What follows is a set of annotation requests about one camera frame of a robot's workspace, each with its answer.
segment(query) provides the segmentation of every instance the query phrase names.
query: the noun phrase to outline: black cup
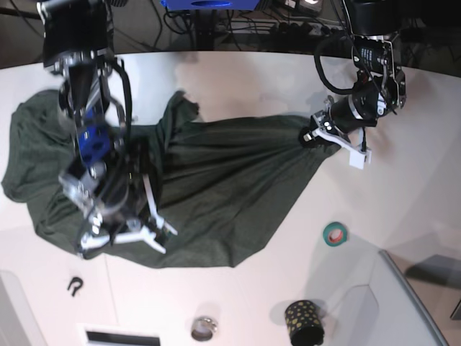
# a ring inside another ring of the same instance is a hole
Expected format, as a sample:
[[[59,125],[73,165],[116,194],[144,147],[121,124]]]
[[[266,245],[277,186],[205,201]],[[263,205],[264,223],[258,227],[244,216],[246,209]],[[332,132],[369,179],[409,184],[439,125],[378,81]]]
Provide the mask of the black cup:
[[[296,301],[285,310],[285,321],[292,346],[323,344],[325,331],[312,301]]]

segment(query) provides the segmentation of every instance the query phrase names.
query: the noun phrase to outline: wrinkled cloth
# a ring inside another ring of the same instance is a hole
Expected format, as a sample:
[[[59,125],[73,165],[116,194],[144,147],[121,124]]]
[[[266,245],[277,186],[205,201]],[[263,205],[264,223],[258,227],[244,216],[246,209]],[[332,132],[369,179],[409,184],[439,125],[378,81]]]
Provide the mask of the wrinkled cloth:
[[[74,155],[58,123],[58,93],[45,91],[12,115],[9,163],[2,186],[26,203],[35,232],[74,253],[81,211],[59,173]],[[133,126],[146,137],[161,188],[159,214],[176,230],[160,254],[144,242],[104,252],[148,267],[235,267],[262,250],[336,144],[303,148],[309,119],[294,115],[196,123],[199,107],[177,92],[157,125]]]

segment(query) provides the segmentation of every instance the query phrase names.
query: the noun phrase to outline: black hook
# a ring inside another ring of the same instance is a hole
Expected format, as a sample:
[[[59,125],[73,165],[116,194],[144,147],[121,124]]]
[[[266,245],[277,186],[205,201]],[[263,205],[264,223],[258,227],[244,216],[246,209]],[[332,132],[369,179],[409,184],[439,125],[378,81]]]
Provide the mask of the black hook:
[[[75,297],[75,293],[77,293],[77,291],[83,287],[84,281],[81,278],[73,277],[71,282],[69,283],[69,286],[67,287],[67,290],[70,290],[74,283],[76,283],[77,285],[73,288],[73,291],[72,291],[73,297]]]

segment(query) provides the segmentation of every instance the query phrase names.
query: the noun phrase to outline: white table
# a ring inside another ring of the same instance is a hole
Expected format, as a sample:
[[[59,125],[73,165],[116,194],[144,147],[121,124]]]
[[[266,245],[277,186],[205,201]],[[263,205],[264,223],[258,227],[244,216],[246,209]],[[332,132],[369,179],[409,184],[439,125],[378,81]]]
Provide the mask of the white table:
[[[199,102],[207,121],[280,113],[308,116],[322,108],[327,95],[311,56],[207,52],[146,53],[124,59],[137,124],[156,123],[177,89]],[[355,69],[350,61],[328,58],[324,65],[336,86],[352,85]],[[325,302],[331,314],[326,345],[334,342],[335,326],[341,321],[333,321],[332,308],[338,310],[351,287],[370,282],[379,248],[409,264],[436,253],[460,257],[461,80],[405,72],[405,109],[368,131],[371,166],[364,171],[349,167],[343,150],[327,159],[266,249],[236,269],[151,270],[109,256],[82,262],[36,238],[25,205],[1,196],[0,270],[14,271],[21,280],[50,346],[60,341],[62,345],[62,340],[81,345],[76,322],[158,334],[165,346],[194,345],[189,328],[200,314],[211,314],[220,323],[220,333],[210,345],[288,345],[282,313],[290,301],[301,298]],[[60,84],[40,65],[0,71],[2,175],[10,114],[35,92]],[[113,77],[110,84],[122,101],[120,80]],[[113,109],[108,117],[116,120]],[[337,249],[321,238],[331,221],[343,222],[352,233],[351,240]],[[62,258],[62,265],[56,266],[55,258]],[[295,269],[293,262],[298,263]],[[69,299],[65,291],[71,271],[79,271],[88,282],[79,300]],[[40,273],[53,283],[33,281]],[[414,287],[417,292],[428,289],[419,283]],[[432,293],[436,289],[443,293],[445,309],[436,300],[429,310],[446,336],[459,340],[459,330],[448,319],[451,311],[445,311],[450,304],[455,307],[459,293],[430,287]],[[78,304],[80,314],[62,311],[62,318],[52,318],[47,303],[53,299],[67,311],[75,311]],[[390,345],[396,341],[393,337],[384,333],[374,345]],[[407,344],[432,345],[427,340],[419,332]]]

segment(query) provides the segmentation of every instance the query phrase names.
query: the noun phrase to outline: green tape roll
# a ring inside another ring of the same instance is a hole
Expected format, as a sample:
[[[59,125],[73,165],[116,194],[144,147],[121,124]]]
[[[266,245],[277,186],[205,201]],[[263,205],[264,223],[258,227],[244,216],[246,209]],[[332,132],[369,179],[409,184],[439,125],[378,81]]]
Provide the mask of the green tape roll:
[[[348,233],[342,223],[332,222],[323,230],[323,240],[330,247],[338,247],[347,241]]]

